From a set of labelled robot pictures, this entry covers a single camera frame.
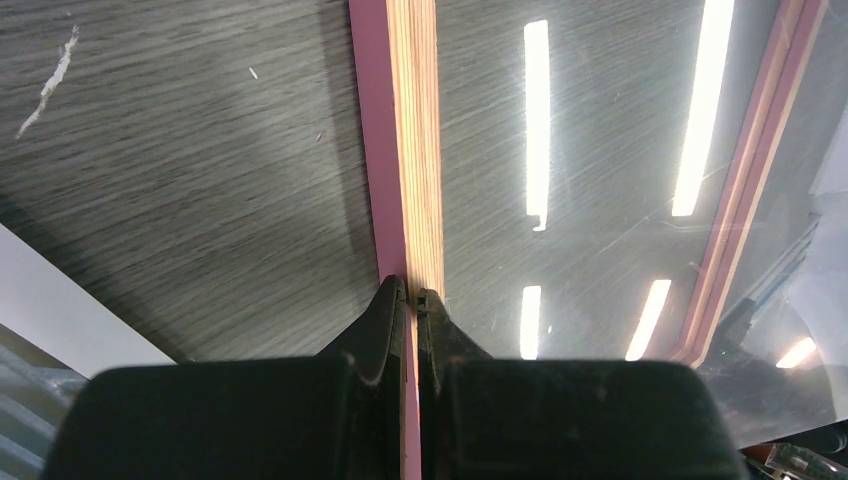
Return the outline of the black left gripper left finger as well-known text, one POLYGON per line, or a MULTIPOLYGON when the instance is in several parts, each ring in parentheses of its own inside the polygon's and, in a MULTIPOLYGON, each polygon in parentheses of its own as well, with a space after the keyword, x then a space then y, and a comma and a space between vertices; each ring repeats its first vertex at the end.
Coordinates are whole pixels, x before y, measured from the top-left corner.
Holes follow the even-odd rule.
POLYGON ((45 479, 397 479, 406 288, 389 276, 318 354, 112 369, 45 479))

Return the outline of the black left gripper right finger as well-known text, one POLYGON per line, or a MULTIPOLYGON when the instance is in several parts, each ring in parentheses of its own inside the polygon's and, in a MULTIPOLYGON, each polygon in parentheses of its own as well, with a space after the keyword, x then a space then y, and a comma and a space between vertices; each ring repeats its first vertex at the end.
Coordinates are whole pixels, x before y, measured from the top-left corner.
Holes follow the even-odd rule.
POLYGON ((689 367, 496 359, 417 301, 426 479, 744 479, 706 385, 689 367))

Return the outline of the pink wooden picture frame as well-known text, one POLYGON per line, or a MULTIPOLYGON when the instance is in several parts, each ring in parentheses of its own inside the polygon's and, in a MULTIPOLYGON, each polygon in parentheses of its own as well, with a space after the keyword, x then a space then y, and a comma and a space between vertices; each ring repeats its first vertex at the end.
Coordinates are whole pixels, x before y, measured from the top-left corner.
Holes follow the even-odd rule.
POLYGON ((378 260, 445 303, 439 2, 355 1, 351 23, 378 260))

